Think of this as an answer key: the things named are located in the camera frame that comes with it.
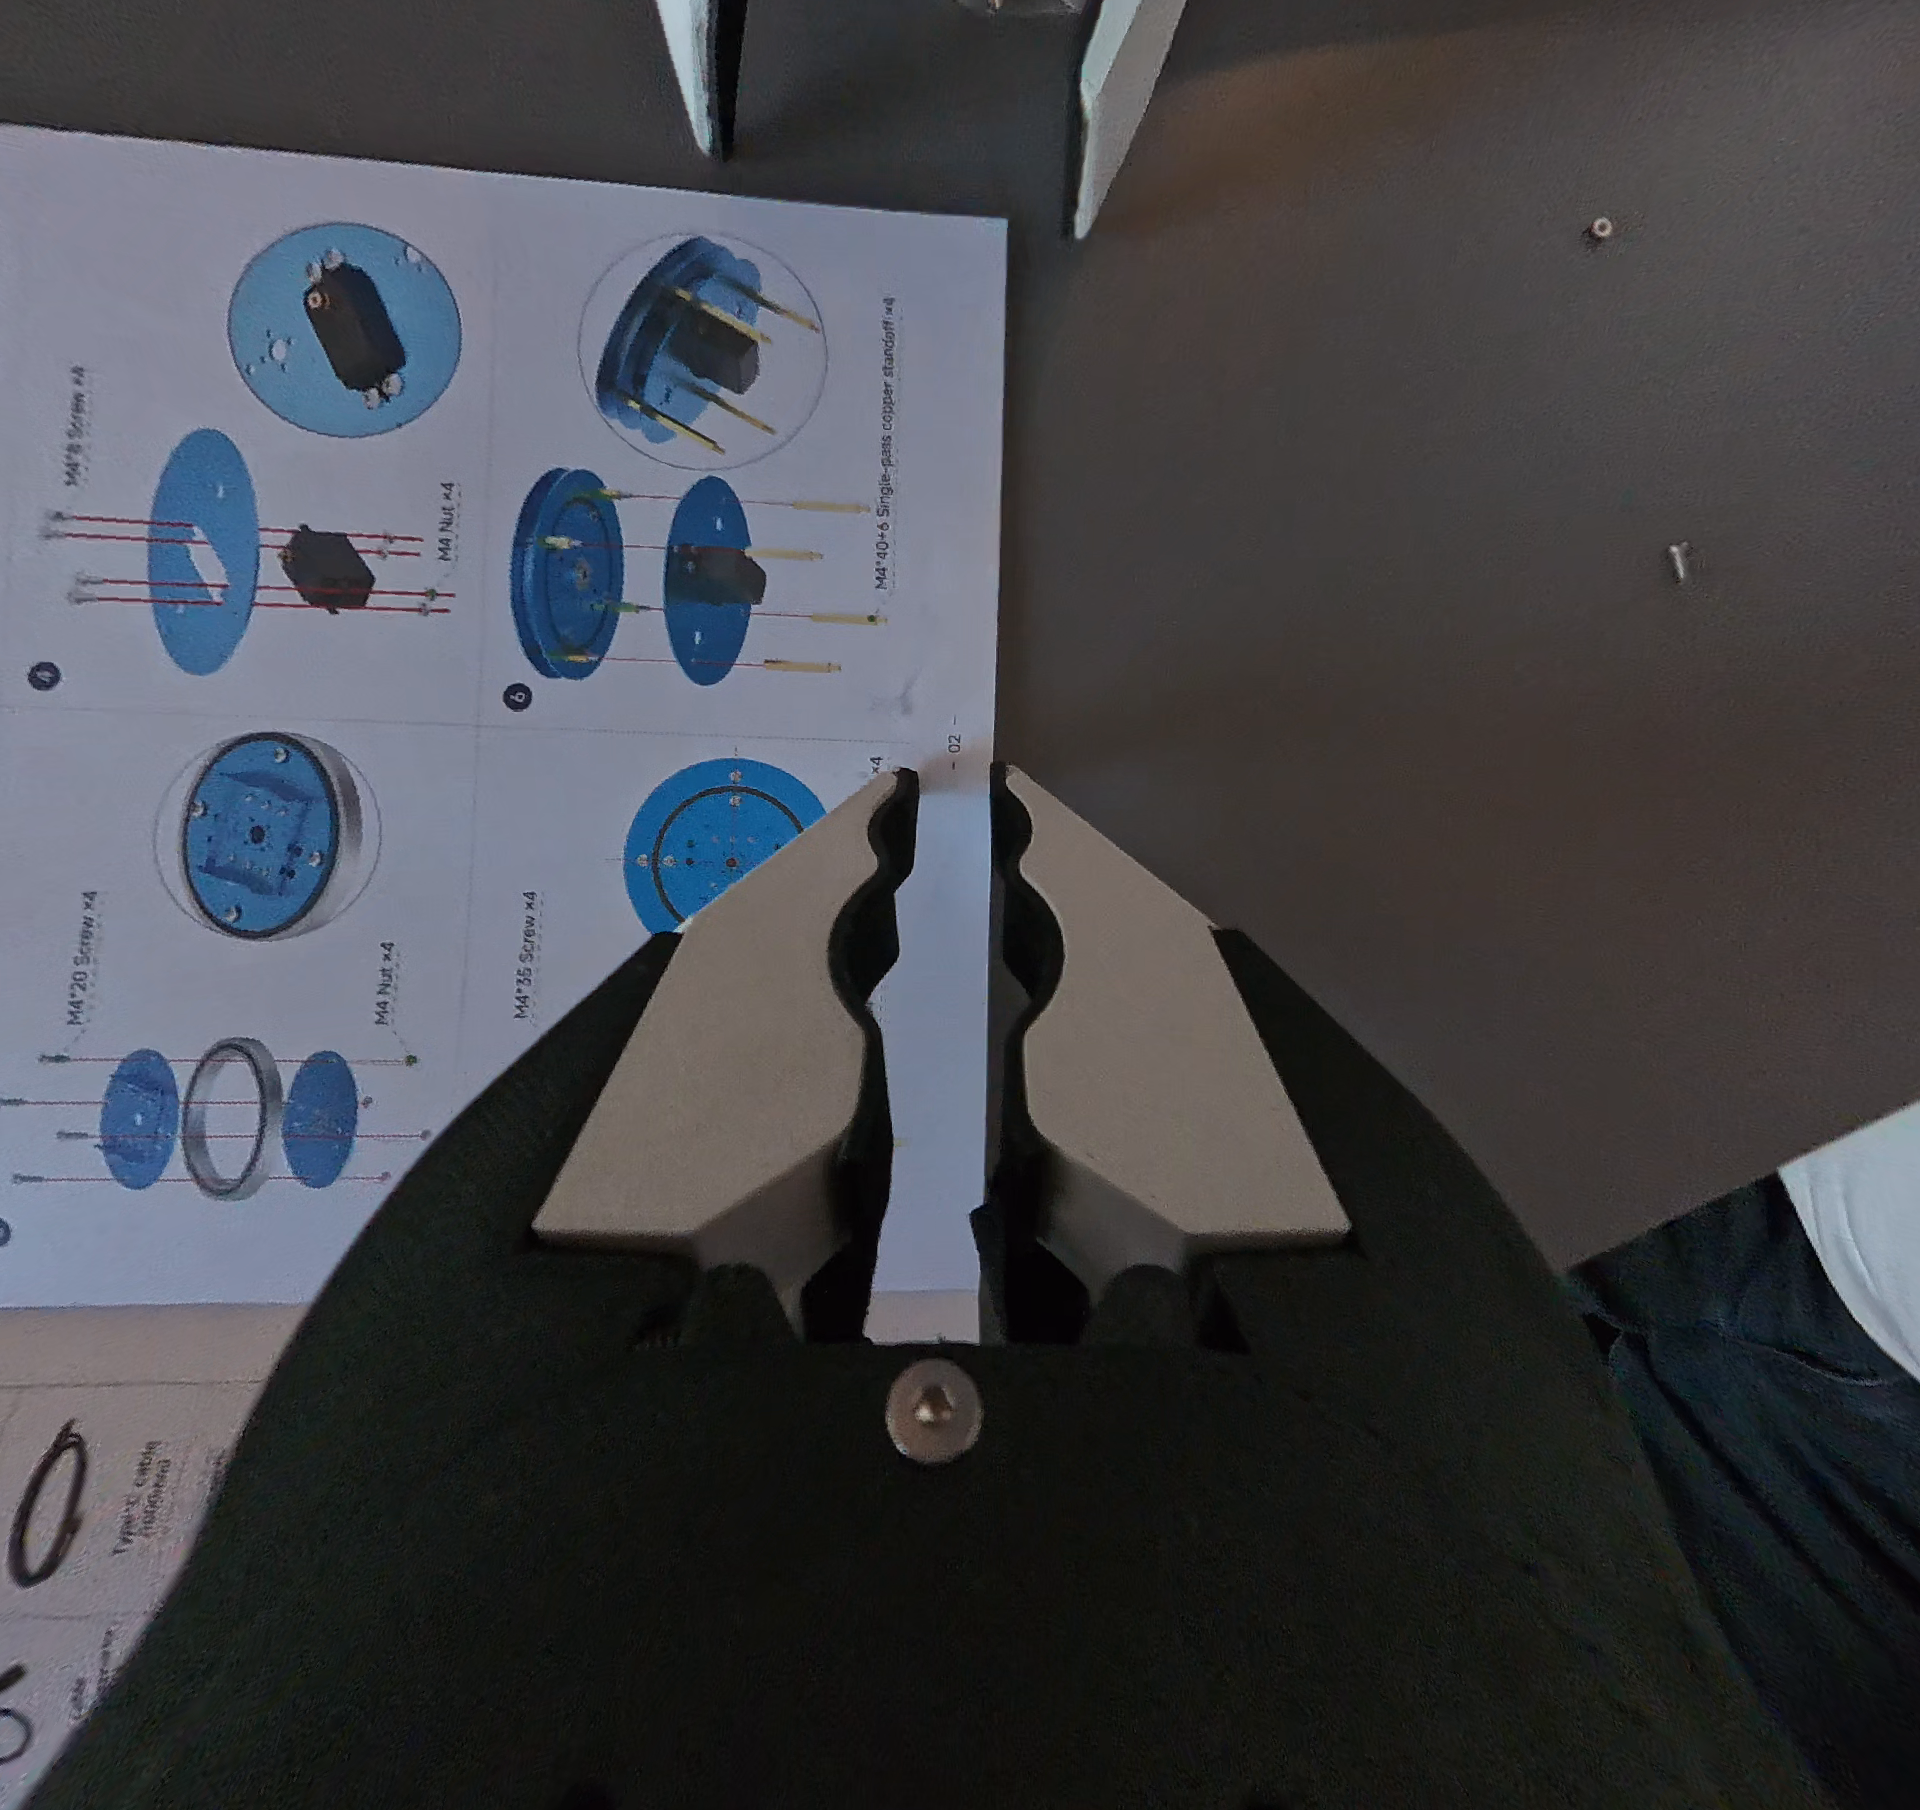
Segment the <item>person's white shirt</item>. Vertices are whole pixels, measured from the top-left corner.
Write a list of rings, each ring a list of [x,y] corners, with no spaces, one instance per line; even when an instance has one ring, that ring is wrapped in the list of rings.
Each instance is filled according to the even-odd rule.
[[[1917,1379],[1917,1106],[1797,1157],[1781,1180],[1848,1313]]]

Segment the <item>person's dark trousers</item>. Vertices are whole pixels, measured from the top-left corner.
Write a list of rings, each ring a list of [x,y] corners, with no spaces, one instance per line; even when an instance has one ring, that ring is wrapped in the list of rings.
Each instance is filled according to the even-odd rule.
[[[1693,1580],[1838,1806],[1917,1803],[1917,1391],[1781,1174],[1568,1276]]]

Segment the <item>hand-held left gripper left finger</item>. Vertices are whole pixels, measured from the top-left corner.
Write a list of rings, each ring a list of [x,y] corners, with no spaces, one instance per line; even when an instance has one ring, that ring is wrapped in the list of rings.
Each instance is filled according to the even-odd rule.
[[[534,1220],[543,1247],[757,1270],[854,1338],[895,1130],[870,1001],[900,953],[919,778],[870,780],[696,912]]]

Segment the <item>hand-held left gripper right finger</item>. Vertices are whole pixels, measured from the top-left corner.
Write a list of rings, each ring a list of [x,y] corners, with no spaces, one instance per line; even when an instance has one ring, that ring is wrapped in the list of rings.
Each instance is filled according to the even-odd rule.
[[[999,1129],[973,1234],[990,1343],[1076,1343],[1115,1282],[1193,1296],[1221,1255],[1323,1252],[1350,1219],[1219,933],[1028,774],[990,786]]]

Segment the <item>printed assembly manual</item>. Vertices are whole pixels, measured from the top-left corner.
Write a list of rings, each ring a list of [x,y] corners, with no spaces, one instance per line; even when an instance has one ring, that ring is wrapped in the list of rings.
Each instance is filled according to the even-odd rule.
[[[882,772],[972,1342],[1008,223],[4,127],[4,1806],[420,1153]]]

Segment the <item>grey desk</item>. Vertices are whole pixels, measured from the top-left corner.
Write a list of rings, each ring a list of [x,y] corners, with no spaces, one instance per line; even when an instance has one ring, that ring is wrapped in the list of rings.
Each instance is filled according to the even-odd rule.
[[[4,121],[1004,217],[1004,760],[1553,1262],[1916,1102],[1916,0],[1189,0],[1085,242],[1072,20],[742,49],[712,164],[653,0],[4,0]]]

